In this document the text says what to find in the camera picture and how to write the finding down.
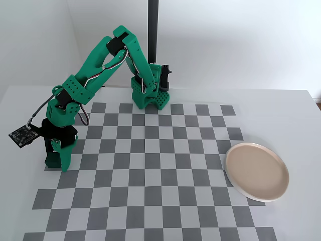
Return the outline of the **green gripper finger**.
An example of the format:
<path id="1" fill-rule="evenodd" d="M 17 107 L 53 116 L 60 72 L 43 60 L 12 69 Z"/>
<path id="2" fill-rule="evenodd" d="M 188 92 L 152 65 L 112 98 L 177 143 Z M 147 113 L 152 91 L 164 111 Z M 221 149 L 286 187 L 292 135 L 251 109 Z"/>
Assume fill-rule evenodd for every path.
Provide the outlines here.
<path id="1" fill-rule="evenodd" d="M 49 167 L 61 168 L 63 172 L 66 172 L 71 164 L 71 154 L 77 144 L 77 140 L 78 136 L 76 135 L 72 144 L 62 147 L 60 140 L 52 139 L 51 144 L 54 153 L 52 158 L 49 157 Z"/>

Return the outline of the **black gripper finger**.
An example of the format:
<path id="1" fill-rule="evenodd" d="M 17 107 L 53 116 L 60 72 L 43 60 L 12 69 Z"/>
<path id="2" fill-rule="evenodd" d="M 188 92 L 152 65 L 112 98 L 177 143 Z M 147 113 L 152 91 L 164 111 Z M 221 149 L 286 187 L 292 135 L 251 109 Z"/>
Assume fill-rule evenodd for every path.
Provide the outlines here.
<path id="1" fill-rule="evenodd" d="M 53 153 L 54 153 L 54 149 L 52 147 L 51 140 L 49 140 L 47 138 L 44 138 L 44 142 L 45 142 L 45 148 L 46 148 L 47 157 L 52 158 L 53 157 Z"/>

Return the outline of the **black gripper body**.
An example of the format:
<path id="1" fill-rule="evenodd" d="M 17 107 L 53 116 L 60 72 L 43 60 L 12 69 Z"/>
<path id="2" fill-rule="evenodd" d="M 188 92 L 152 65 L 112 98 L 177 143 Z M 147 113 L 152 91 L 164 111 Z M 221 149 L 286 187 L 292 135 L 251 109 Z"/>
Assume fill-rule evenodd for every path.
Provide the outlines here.
<path id="1" fill-rule="evenodd" d="M 49 140 L 58 139 L 61 141 L 62 147 L 72 144 L 75 140 L 75 136 L 78 134 L 73 126 L 57 127 L 47 118 L 42 121 L 41 131 L 43 138 Z"/>

